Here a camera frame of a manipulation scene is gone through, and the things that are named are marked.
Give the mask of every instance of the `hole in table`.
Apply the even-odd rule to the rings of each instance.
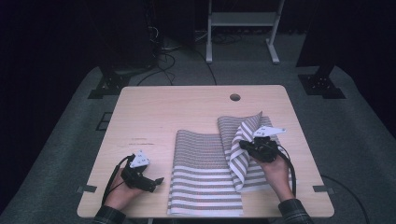
[[[230,99],[231,99],[232,101],[239,101],[239,100],[241,99],[241,96],[238,95],[238,94],[236,94],[236,93],[234,93],[234,94],[231,94],[231,95],[230,95]]]

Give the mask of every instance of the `striped towel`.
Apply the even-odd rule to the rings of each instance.
[[[218,124],[220,134],[177,132],[169,215],[238,217],[240,192],[271,188],[260,165],[239,147],[262,125],[271,126],[269,118],[220,117]]]

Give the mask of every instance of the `hand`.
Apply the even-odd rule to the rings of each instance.
[[[111,190],[107,195],[105,201],[106,206],[115,208],[119,211],[125,208],[131,202],[131,200],[144,192],[142,189],[130,189],[128,186],[126,186],[126,184],[123,183],[122,177],[120,176],[122,170],[123,168],[119,169],[117,172],[117,175],[114,178],[113,184],[110,188],[113,190]]]
[[[279,155],[272,162],[252,159],[262,167],[265,178],[281,202],[294,198],[289,185],[289,166]]]

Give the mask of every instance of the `dark sleeve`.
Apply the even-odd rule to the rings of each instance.
[[[125,214],[117,209],[103,205],[93,219],[92,224],[121,224],[124,219]]]
[[[298,199],[289,199],[280,203],[279,211],[286,224],[314,223]]]

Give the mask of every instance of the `light wood tabletop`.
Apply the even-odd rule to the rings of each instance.
[[[233,94],[240,100],[232,100]],[[153,193],[140,195],[123,212],[127,217],[172,217],[166,212],[177,131],[219,133],[218,117],[248,117],[261,111],[274,127],[286,129],[277,137],[295,168],[297,198],[311,217],[332,216],[328,193],[314,192],[313,186],[322,186],[323,182],[289,96],[277,85],[124,88],[87,183],[97,189],[83,193],[78,215],[96,215],[114,167],[141,149],[150,159],[144,176],[164,177],[164,181]],[[271,189],[244,192],[242,203],[242,217],[280,217],[279,200]]]

